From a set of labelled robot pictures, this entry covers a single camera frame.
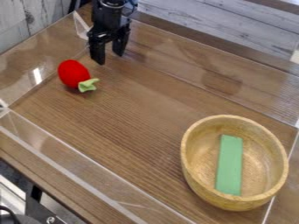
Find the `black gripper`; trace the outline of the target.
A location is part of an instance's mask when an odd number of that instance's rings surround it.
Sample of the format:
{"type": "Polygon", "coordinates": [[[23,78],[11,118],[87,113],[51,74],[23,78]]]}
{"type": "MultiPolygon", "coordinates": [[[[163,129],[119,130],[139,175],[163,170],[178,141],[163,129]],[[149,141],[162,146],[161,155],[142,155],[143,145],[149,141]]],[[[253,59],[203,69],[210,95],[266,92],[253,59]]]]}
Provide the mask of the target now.
{"type": "Polygon", "coordinates": [[[123,56],[131,32],[131,18],[93,17],[94,26],[89,31],[90,57],[101,64],[106,64],[106,44],[113,43],[113,51],[123,56]]]}

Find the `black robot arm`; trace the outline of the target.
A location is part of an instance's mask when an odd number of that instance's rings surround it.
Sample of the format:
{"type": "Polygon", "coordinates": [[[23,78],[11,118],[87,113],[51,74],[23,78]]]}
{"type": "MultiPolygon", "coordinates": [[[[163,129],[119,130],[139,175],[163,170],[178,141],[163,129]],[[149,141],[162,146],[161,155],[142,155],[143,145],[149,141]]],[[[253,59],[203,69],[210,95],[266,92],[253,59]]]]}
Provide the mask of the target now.
{"type": "Polygon", "coordinates": [[[137,11],[138,0],[93,0],[91,21],[89,30],[90,57],[106,64],[106,45],[113,43],[113,51],[123,56],[131,33],[131,15],[137,11]]]}

